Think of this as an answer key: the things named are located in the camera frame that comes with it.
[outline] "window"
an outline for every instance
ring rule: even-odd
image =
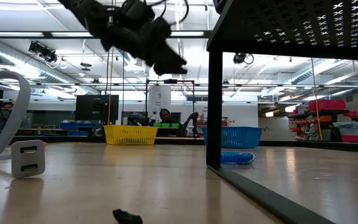
[[[193,101],[193,95],[188,95],[188,96],[186,97],[186,101]],[[195,101],[195,102],[200,102],[200,101],[208,102],[208,96],[195,95],[195,96],[194,96],[194,101]]]
[[[347,96],[346,97],[346,103],[352,102],[352,101],[353,101],[353,96]]]

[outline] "white power adapter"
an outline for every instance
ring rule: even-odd
[[[45,146],[41,140],[19,141],[11,146],[12,176],[40,175],[45,171]]]

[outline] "blue basket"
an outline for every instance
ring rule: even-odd
[[[78,127],[95,127],[93,123],[60,123],[60,129],[77,130]]]
[[[207,130],[203,128],[204,141],[207,144]],[[222,127],[223,148],[252,149],[259,146],[262,128],[251,127]]]

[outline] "black metal table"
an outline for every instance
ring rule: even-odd
[[[227,0],[207,50],[208,167],[286,223],[332,223],[220,168],[222,59],[223,52],[241,52],[358,60],[358,0]]]

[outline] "cable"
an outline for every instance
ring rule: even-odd
[[[155,3],[153,3],[153,4],[150,4],[150,5],[148,5],[148,6],[156,6],[156,5],[159,5],[159,4],[161,4],[161,3],[163,3],[163,2],[167,2],[168,0],[161,0],[161,1],[158,1],[158,2],[155,2]]]
[[[183,16],[183,18],[181,18],[181,19],[179,20],[178,23],[183,22],[183,21],[187,18],[187,16],[189,15],[189,3],[187,2],[187,0],[184,0],[184,1],[185,1],[185,4],[186,4],[186,13],[185,13],[185,15]],[[172,26],[172,25],[174,25],[174,24],[176,24],[176,22],[172,22],[172,23],[170,23],[169,25]]]
[[[323,140],[323,134],[321,133],[321,126],[320,126],[320,115],[318,109],[318,101],[317,101],[317,86],[316,86],[316,77],[314,77],[314,62],[313,58],[311,58],[311,69],[313,71],[313,83],[314,83],[314,96],[316,97],[316,114],[317,114],[317,122],[318,122],[318,132],[320,136],[320,141]]]
[[[0,134],[0,155],[10,143],[16,131],[19,129],[30,102],[30,84],[22,76],[16,72],[0,71],[0,79],[9,78],[19,81],[20,91],[17,96],[16,105],[6,122],[6,125]]]
[[[247,65],[252,64],[252,63],[254,62],[254,60],[255,60],[255,58],[254,58],[254,55],[253,55],[253,54],[249,54],[249,55],[251,55],[251,57],[252,57],[252,61],[251,61],[251,62],[246,62],[246,61],[244,60],[244,63],[246,63]]]
[[[109,116],[108,116],[108,122],[107,122],[108,125],[110,125],[110,114],[111,114],[111,84],[112,84],[112,63],[113,63],[113,61],[114,60],[111,60],[111,68],[110,68]]]
[[[111,0],[111,5],[114,6],[114,0]],[[110,68],[110,92],[109,92],[109,113],[108,113],[108,117],[107,117],[107,125],[110,125],[110,113],[111,113],[111,83],[112,83],[112,63],[114,60],[111,60],[111,68]]]
[[[124,125],[124,117],[122,117],[122,112],[124,112],[124,92],[125,92],[125,86],[124,86],[124,77],[125,77],[125,64],[124,60],[122,60],[122,109],[121,109],[121,125]]]
[[[164,10],[162,11],[160,17],[164,16],[166,10],[167,10],[167,1],[164,1]]]

